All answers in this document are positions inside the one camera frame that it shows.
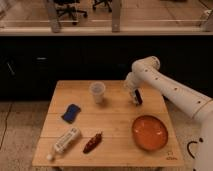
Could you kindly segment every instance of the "chair wheel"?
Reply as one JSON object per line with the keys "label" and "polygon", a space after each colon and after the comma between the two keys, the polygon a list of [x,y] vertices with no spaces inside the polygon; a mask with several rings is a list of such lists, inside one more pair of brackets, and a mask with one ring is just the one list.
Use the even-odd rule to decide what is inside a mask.
{"label": "chair wheel", "polygon": [[88,14],[87,13],[84,13],[84,18],[87,18],[88,17]]}

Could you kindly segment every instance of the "toy chili pepper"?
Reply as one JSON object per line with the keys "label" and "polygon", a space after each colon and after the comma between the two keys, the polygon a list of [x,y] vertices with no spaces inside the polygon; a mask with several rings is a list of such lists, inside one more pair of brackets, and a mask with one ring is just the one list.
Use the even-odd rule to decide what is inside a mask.
{"label": "toy chili pepper", "polygon": [[89,153],[93,150],[102,140],[102,132],[92,137],[84,147],[83,153]]}

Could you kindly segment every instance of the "desk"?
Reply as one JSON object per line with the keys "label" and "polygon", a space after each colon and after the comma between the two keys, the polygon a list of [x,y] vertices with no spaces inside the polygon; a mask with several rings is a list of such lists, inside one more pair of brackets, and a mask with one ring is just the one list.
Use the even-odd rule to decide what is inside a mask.
{"label": "desk", "polygon": [[[147,84],[140,92],[143,105],[135,106],[123,88],[123,81],[104,81],[105,101],[94,103],[89,85],[92,81],[59,81],[46,116],[42,133],[33,159],[33,166],[92,166],[92,167],[167,167],[183,165],[182,154],[160,92]],[[73,124],[61,119],[71,103],[82,111]],[[139,149],[131,134],[136,117],[151,114],[164,122],[168,129],[167,145],[156,152],[147,153]],[[46,159],[52,144],[70,127],[78,127],[82,138],[67,153],[54,162]],[[103,132],[103,141],[89,154],[82,152],[87,141],[96,133]]]}

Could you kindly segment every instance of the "office chair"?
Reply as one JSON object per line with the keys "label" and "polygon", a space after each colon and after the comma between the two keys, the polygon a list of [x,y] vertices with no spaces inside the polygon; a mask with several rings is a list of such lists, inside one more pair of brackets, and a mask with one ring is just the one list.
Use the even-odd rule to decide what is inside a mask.
{"label": "office chair", "polygon": [[92,8],[93,8],[93,10],[96,10],[96,5],[105,3],[105,6],[108,7],[108,11],[112,12],[112,8],[110,7],[109,2],[112,2],[112,0],[94,0],[94,4],[93,4]]}
{"label": "office chair", "polygon": [[80,0],[54,0],[54,3],[56,3],[59,6],[66,5],[65,8],[62,7],[56,8],[58,17],[68,14],[70,19],[76,21],[77,20],[76,13],[82,13],[85,18],[88,16],[86,11],[78,10],[74,6],[72,7],[70,6],[70,4],[73,3],[80,3]]}

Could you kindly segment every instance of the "white cup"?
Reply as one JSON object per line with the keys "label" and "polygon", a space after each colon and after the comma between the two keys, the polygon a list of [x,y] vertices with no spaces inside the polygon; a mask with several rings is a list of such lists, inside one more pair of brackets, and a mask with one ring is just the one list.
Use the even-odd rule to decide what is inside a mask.
{"label": "white cup", "polygon": [[89,87],[90,93],[93,96],[95,103],[101,103],[104,98],[104,92],[106,87],[103,82],[97,81],[90,84]]}

